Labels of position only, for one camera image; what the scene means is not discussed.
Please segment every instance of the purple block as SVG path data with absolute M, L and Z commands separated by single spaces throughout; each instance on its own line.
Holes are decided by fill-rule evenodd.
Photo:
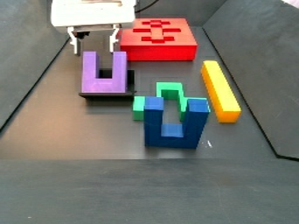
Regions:
M 125 93 L 127 91 L 127 53 L 114 52 L 113 78 L 99 78 L 99 55 L 83 53 L 82 93 Z

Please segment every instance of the yellow block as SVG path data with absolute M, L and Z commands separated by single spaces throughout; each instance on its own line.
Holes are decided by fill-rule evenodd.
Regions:
M 219 122 L 235 123 L 239 119 L 241 107 L 218 61 L 203 61 L 201 73 Z

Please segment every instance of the blue u-shaped block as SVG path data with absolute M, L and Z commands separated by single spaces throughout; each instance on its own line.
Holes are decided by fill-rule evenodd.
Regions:
M 165 98 L 147 96 L 145 99 L 145 145 L 197 149 L 210 112 L 207 99 L 189 99 L 183 123 L 163 123 Z

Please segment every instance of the red lego brick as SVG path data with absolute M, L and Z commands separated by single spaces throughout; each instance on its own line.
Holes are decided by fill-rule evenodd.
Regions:
M 121 51 L 129 60 L 194 60 L 197 49 L 185 18 L 139 18 L 123 30 Z

